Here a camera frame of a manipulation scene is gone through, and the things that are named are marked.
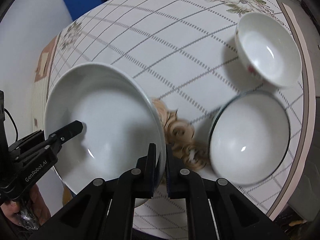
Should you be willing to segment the person's left hand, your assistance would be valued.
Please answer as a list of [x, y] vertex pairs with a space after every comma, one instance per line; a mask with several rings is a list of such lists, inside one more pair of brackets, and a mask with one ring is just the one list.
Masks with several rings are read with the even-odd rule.
[[1, 205], [5, 217], [17, 226], [37, 230], [51, 218], [50, 211], [35, 184], [20, 202], [9, 200]]

